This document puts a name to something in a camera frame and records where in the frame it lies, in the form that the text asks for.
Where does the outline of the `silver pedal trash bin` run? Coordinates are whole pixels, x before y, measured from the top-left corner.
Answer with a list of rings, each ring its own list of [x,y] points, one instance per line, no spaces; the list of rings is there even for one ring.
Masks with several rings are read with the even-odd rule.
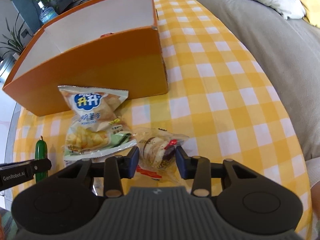
[[[16,62],[16,59],[13,57],[13,55],[9,55],[1,61],[1,69],[0,69],[0,82],[1,83],[5,83],[5,81],[8,78],[15,62]]]

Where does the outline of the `beige sofa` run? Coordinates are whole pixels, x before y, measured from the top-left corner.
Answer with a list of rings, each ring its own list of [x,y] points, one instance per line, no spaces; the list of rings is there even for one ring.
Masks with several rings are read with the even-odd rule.
[[[245,45],[285,106],[309,169],[319,167],[319,29],[255,0],[197,0]]]

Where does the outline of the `blue water jug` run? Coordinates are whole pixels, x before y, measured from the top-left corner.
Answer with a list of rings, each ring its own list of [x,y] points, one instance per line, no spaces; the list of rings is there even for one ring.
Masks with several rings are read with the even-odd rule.
[[[53,7],[47,7],[45,6],[42,1],[38,2],[38,6],[41,10],[41,13],[39,15],[39,19],[41,21],[42,24],[46,24],[49,21],[53,20],[54,18],[56,18],[58,16],[58,14],[56,13],[56,11],[54,10]]]

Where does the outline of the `white potato chip bag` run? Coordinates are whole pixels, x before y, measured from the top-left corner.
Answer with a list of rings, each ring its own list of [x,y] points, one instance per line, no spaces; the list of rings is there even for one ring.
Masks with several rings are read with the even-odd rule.
[[[59,86],[73,112],[66,133],[64,161],[101,158],[136,145],[131,129],[116,115],[116,109],[128,98],[127,90]]]

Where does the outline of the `orange cardboard storage box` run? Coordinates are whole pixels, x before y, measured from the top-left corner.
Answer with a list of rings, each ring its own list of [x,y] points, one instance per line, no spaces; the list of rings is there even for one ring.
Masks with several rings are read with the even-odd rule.
[[[127,90],[130,99],[168,92],[153,0],[90,0],[46,23],[3,91],[36,116],[68,106],[62,85]]]

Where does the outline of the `potted green plant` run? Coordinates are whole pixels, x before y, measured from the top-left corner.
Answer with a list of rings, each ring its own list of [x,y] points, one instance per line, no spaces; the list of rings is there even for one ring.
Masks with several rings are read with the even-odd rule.
[[[20,13],[17,14],[16,19],[12,27],[10,27],[7,18],[5,19],[7,31],[9,32],[9,35],[2,34],[2,37],[5,39],[5,41],[1,41],[1,49],[6,49],[4,54],[1,56],[1,59],[5,58],[9,53],[16,53],[18,56],[20,56],[24,49],[25,45],[22,42],[22,30],[25,25],[25,21],[21,23],[20,26],[17,25],[18,19],[19,19]]]

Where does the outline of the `green cucumber snack stick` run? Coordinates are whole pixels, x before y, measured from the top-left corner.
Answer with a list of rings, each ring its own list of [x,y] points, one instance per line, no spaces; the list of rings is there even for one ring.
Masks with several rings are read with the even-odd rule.
[[[40,139],[37,141],[35,146],[35,159],[45,159],[48,157],[47,155],[47,144],[43,139],[43,136],[40,136]],[[35,174],[36,183],[42,181],[43,179],[48,177],[48,171],[40,172]]]

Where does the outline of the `clear red pastry packet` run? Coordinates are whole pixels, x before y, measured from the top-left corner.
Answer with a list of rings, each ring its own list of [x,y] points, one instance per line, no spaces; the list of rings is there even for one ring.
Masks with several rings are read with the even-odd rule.
[[[136,171],[160,182],[178,185],[176,176],[175,153],[189,137],[184,134],[170,133],[160,128],[139,127],[134,137],[139,148],[139,162]]]

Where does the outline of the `yellow checkered tablecloth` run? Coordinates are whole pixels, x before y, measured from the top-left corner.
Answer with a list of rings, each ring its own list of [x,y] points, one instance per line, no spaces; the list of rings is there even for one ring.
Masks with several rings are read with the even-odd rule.
[[[161,128],[189,137],[189,155],[232,158],[287,187],[302,201],[296,231],[310,238],[312,208],[305,161],[276,90],[248,49],[196,0],[153,0],[168,92],[130,99],[116,109],[132,133]],[[73,112],[36,116],[23,107],[14,154],[34,155],[43,136],[52,171],[64,166]]]

